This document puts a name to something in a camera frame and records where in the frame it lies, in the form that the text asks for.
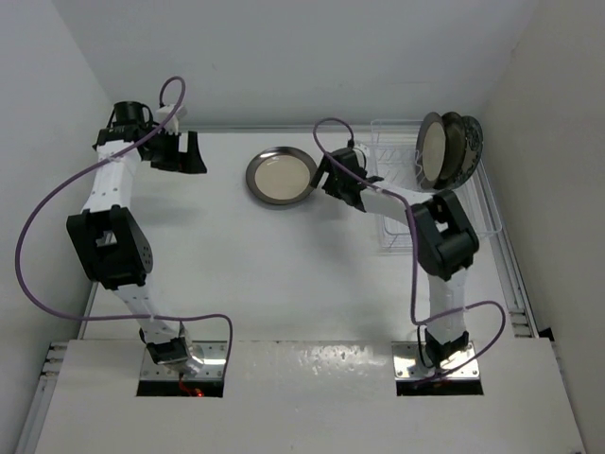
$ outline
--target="dish rack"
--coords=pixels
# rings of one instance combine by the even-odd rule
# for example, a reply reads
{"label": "dish rack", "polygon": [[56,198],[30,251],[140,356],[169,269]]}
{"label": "dish rack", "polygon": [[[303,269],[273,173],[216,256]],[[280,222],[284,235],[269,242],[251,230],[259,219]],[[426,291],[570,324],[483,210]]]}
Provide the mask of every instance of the dish rack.
{"label": "dish rack", "polygon": [[[436,192],[421,189],[418,181],[422,168],[417,164],[416,139],[421,124],[421,121],[406,120],[372,121],[371,156],[368,160],[371,174],[413,191]],[[479,238],[500,232],[502,220],[483,163],[480,162],[473,176],[454,192]],[[376,220],[380,246],[384,250],[398,252],[411,249],[409,229],[404,224],[384,216],[376,216]]]}

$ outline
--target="black bracket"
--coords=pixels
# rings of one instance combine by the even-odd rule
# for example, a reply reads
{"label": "black bracket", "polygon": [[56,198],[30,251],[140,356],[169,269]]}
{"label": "black bracket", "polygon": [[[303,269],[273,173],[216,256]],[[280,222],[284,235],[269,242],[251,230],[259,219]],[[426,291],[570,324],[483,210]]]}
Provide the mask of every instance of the black bracket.
{"label": "black bracket", "polygon": [[428,331],[424,331],[424,336],[426,339],[426,355],[435,367],[439,367],[442,361],[450,358],[456,352],[464,350],[469,344],[468,331],[464,331],[456,340],[446,343],[439,343]]}
{"label": "black bracket", "polygon": [[[428,274],[449,281],[456,271],[473,265],[479,239],[456,194],[441,191],[411,208],[418,232],[419,263]],[[440,224],[447,227],[440,230]]]}
{"label": "black bracket", "polygon": [[[346,148],[340,148],[336,151],[332,151],[330,155],[338,163],[347,167],[355,175],[363,180],[366,180],[368,183],[376,183],[383,180],[380,177],[367,178],[368,171],[359,165],[357,155],[353,150],[352,144],[349,144],[349,146]],[[351,175],[347,175],[336,166],[333,166],[330,160],[325,156],[321,159],[320,166],[318,167],[317,172],[315,172],[315,175],[313,176],[313,179],[309,185],[311,187],[318,187],[321,177],[326,172],[328,174],[328,178],[322,187],[325,193],[336,199],[345,201],[348,205],[351,205],[360,211],[365,211],[361,201],[361,191],[363,191],[366,186],[358,182]]]}
{"label": "black bracket", "polygon": [[[113,122],[99,131],[93,148],[114,140],[135,142],[145,137],[155,127],[145,121],[147,106],[136,101],[121,101],[113,105]],[[187,151],[179,151],[179,136],[162,130],[138,148],[143,161],[150,161],[153,168],[186,174],[208,173],[201,159],[198,134],[187,133]]]}
{"label": "black bracket", "polygon": [[[70,216],[67,232],[89,279],[111,290],[145,284],[153,269],[153,256],[128,208],[115,205],[109,211],[86,210]],[[103,244],[106,234],[113,234],[114,241]]]}
{"label": "black bracket", "polygon": [[188,347],[185,337],[179,336],[164,343],[152,343],[145,340],[143,329],[139,329],[139,337],[147,346],[147,351],[155,364],[182,361],[188,357]]}

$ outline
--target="stainless steel plate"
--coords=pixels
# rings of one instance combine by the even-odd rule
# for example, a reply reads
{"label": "stainless steel plate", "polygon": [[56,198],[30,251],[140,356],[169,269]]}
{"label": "stainless steel plate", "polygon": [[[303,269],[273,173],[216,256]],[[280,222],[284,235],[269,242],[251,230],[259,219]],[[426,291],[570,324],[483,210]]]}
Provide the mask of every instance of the stainless steel plate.
{"label": "stainless steel plate", "polygon": [[[227,356],[227,342],[193,342],[204,355],[204,365],[195,376],[188,376],[192,381],[221,381],[225,369]],[[145,350],[143,364],[141,365],[140,381],[179,381],[179,374],[163,365],[153,362],[148,351]]]}
{"label": "stainless steel plate", "polygon": [[420,126],[416,141],[417,178],[422,189],[430,189],[438,181],[445,159],[445,139],[441,116],[429,113]]}
{"label": "stainless steel plate", "polygon": [[456,176],[456,181],[453,185],[454,188],[462,186],[473,176],[483,153],[483,130],[481,129],[481,124],[472,116],[463,116],[462,121],[464,122],[466,135],[466,155],[464,156],[462,168]]}
{"label": "stainless steel plate", "polygon": [[456,112],[448,112],[442,119],[447,139],[443,168],[439,174],[439,180],[435,183],[435,189],[446,189],[454,183],[466,154],[466,137],[462,117]]}
{"label": "stainless steel plate", "polygon": [[[441,362],[443,370],[454,369],[463,362],[475,356],[475,348],[471,343],[466,350],[456,352],[449,359]],[[395,366],[395,380],[416,381],[434,374],[434,369],[427,370],[418,360],[417,342],[396,342],[393,344],[393,364]],[[479,380],[479,363],[475,359],[459,371],[447,377],[449,381]]]}
{"label": "stainless steel plate", "polygon": [[246,169],[246,184],[259,200],[273,205],[288,205],[304,200],[317,165],[311,156],[293,147],[266,149],[251,160]]}

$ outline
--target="purple cable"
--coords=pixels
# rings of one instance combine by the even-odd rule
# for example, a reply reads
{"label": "purple cable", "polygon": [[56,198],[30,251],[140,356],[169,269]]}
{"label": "purple cable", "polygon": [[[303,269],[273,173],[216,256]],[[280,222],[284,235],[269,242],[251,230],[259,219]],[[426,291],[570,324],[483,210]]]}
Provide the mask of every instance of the purple cable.
{"label": "purple cable", "polygon": [[[149,140],[154,135],[156,135],[158,132],[160,132],[162,130],[162,128],[165,125],[167,125],[168,122],[172,119],[172,117],[176,114],[177,110],[182,105],[182,101],[185,98],[185,81],[182,77],[173,76],[172,78],[169,78],[166,82],[164,82],[164,85],[162,85],[162,89],[160,91],[160,100],[162,101],[162,98],[164,96],[164,90],[166,89],[166,87],[175,80],[177,80],[178,82],[181,83],[181,93],[179,94],[179,98],[177,99],[174,109],[172,109],[172,111],[170,111],[168,116],[158,126],[156,126],[153,130],[151,130],[145,137],[142,137],[141,139],[137,140],[133,144],[130,144],[127,147],[125,147],[124,149],[118,151],[117,153],[115,153],[113,155],[112,159],[119,158],[120,156],[124,156],[129,151],[132,151],[132,150],[137,149],[138,147],[142,146],[147,140]],[[29,215],[29,217],[26,220],[26,223],[23,226],[23,229],[21,230],[21,233],[19,234],[19,239],[17,240],[17,246],[15,248],[15,273],[17,274],[17,281],[19,281],[19,286],[21,287],[21,290],[26,295],[26,297],[29,299],[29,301],[31,301],[37,308],[43,310],[44,312],[46,312],[50,315],[58,317],[60,319],[71,320],[74,322],[105,322],[105,321],[110,321],[110,320],[135,320],[135,319],[140,320],[140,319],[151,318],[151,316],[149,314],[104,315],[104,316],[84,317],[84,316],[69,314],[67,312],[61,312],[57,309],[53,309],[52,307],[45,305],[42,301],[40,301],[38,298],[36,298],[36,296],[31,292],[31,290],[27,286],[25,278],[23,276],[23,270],[21,268],[21,255],[23,252],[23,245],[26,240],[27,232],[29,231],[29,228],[31,227],[31,224],[33,223],[34,219],[38,216],[38,214],[44,208],[44,206],[47,203],[49,203],[51,201],[51,199],[53,199],[57,194],[59,194],[65,187],[67,187],[69,184],[73,183],[74,181],[80,179],[84,175],[91,173],[93,170],[97,170],[98,168],[106,165],[109,161],[110,161],[109,159],[104,159],[102,161],[99,161],[98,163],[95,163],[91,166],[84,168],[77,174],[69,177],[63,183],[59,184],[55,189],[50,191],[48,193],[48,195],[46,197],[44,197],[42,199],[42,201],[40,203],[38,203],[38,205],[36,205],[34,210],[31,212],[31,214]],[[223,379],[224,379],[225,375],[227,374],[227,365],[229,364],[229,358],[231,356],[231,349],[232,349],[232,343],[233,343],[233,323],[227,315],[208,314],[208,315],[199,315],[196,317],[169,317],[169,316],[165,316],[165,315],[154,315],[153,318],[158,319],[158,320],[166,320],[169,322],[198,322],[201,320],[208,320],[208,319],[224,319],[227,322],[227,324],[229,325],[229,345],[227,347],[227,356],[225,357],[225,369],[223,371]]]}
{"label": "purple cable", "polygon": [[493,345],[498,341],[498,339],[500,339],[500,336],[502,336],[502,333],[504,332],[504,328],[505,328],[506,322],[507,322],[506,312],[504,311],[502,306],[500,304],[498,304],[496,301],[481,301],[479,303],[474,303],[474,304],[468,305],[466,307],[457,307],[454,309],[445,310],[439,314],[433,315],[424,320],[419,321],[418,319],[416,319],[416,293],[417,293],[417,288],[418,288],[418,247],[417,247],[418,232],[416,230],[416,221],[415,221],[414,217],[412,216],[412,210],[409,205],[409,202],[407,201],[407,199],[405,197],[403,197],[395,192],[389,191],[387,189],[383,189],[381,187],[376,186],[375,184],[372,184],[372,183],[367,182],[366,180],[360,178],[359,176],[355,175],[351,170],[349,170],[347,167],[345,167],[344,165],[339,163],[336,159],[334,159],[334,157],[332,157],[330,152],[323,147],[323,145],[320,142],[320,139],[318,138],[319,127],[322,124],[327,123],[328,121],[335,121],[335,122],[341,124],[342,126],[344,126],[349,131],[349,134],[351,135],[351,140],[354,139],[354,133],[353,133],[353,129],[346,121],[341,120],[340,118],[332,117],[332,116],[323,118],[322,120],[318,121],[315,124],[315,126],[313,127],[313,139],[315,140],[315,143],[317,144],[317,146],[319,147],[319,149],[321,150],[323,155],[328,159],[328,161],[330,161],[330,164],[332,164],[332,166],[334,166],[338,170],[341,170],[342,172],[346,173],[354,180],[365,185],[366,187],[368,187],[374,191],[379,191],[379,192],[382,192],[383,194],[387,194],[391,197],[394,197],[395,199],[400,201],[406,208],[407,225],[409,227],[409,233],[412,238],[412,289],[411,289],[411,302],[409,305],[409,318],[412,321],[412,323],[415,326],[422,326],[422,325],[426,325],[428,323],[434,322],[435,320],[440,319],[442,317],[447,317],[448,315],[452,315],[452,314],[455,314],[457,312],[461,312],[464,310],[470,310],[470,309],[473,309],[475,307],[480,307],[480,306],[496,306],[498,308],[498,310],[500,311],[500,314],[502,316],[502,322],[500,324],[500,328],[498,329],[498,332],[493,337],[493,339],[490,342],[488,342],[488,344],[485,347],[483,347],[482,350],[480,350],[478,353],[476,353],[474,357],[470,358],[466,362],[462,363],[461,365],[459,365],[453,369],[448,369],[447,371],[445,371],[443,373],[435,373],[434,375],[432,375],[428,378],[418,380],[417,385],[422,385],[424,383],[428,383],[433,380],[436,380],[439,378],[444,378],[445,376],[451,375],[455,371],[463,368],[464,366],[471,363],[475,359],[481,357],[490,348],[493,347]]}

